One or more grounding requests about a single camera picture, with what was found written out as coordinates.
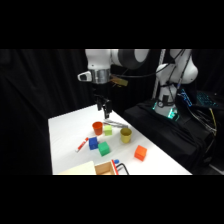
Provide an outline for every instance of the cup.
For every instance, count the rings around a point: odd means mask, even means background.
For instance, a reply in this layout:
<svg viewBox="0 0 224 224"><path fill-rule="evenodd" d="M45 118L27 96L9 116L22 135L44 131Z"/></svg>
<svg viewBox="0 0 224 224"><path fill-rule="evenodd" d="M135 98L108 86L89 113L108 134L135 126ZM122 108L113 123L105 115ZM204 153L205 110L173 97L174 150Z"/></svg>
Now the cup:
<svg viewBox="0 0 224 224"><path fill-rule="evenodd" d="M93 129L95 131L96 135L102 135L103 134L103 123L101 122L96 122L93 124Z"/></svg>
<svg viewBox="0 0 224 224"><path fill-rule="evenodd" d="M129 128L121 129L121 141L123 143L129 143L131 140L132 131Z"/></svg>

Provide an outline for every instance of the cardboard box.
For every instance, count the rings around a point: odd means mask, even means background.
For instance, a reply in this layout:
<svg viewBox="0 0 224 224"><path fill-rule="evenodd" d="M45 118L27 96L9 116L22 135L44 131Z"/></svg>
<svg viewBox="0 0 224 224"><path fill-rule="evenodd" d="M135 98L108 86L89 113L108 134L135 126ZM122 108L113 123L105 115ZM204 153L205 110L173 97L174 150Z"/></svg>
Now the cardboard box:
<svg viewBox="0 0 224 224"><path fill-rule="evenodd" d="M59 175L118 175L114 161L94 165L94 162L88 162L72 169L66 170Z"/></svg>

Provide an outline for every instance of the marker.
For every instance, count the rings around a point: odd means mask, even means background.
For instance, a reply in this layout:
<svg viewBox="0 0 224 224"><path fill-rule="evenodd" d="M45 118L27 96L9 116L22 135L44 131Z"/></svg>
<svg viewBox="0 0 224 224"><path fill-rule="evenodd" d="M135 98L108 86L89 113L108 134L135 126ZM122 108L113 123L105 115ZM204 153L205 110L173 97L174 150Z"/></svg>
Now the marker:
<svg viewBox="0 0 224 224"><path fill-rule="evenodd" d="M86 138L85 141L75 151L79 152L79 150L86 144L86 142L88 142L88 140L89 140L89 138Z"/></svg>

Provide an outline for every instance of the green block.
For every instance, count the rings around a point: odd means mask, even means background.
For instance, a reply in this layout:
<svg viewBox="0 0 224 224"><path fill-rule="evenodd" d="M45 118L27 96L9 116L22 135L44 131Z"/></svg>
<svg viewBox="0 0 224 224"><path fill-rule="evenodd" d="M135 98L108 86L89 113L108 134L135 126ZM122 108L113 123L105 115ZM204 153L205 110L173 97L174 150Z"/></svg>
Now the green block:
<svg viewBox="0 0 224 224"><path fill-rule="evenodd" d="M104 126L104 133L106 136L112 135L112 127L111 125Z"/></svg>
<svg viewBox="0 0 224 224"><path fill-rule="evenodd" d="M103 142L98 145L101 156L105 156L110 153L110 148L106 142Z"/></svg>

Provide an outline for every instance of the yellow cup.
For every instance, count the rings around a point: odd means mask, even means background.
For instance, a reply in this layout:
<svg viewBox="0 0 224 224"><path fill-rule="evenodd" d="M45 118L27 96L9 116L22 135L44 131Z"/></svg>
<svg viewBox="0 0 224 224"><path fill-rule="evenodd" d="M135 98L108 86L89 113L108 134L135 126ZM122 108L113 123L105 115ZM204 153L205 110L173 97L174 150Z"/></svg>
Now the yellow cup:
<svg viewBox="0 0 224 224"><path fill-rule="evenodd" d="M132 131L129 128L121 129L121 141L123 143L129 143L131 140Z"/></svg>

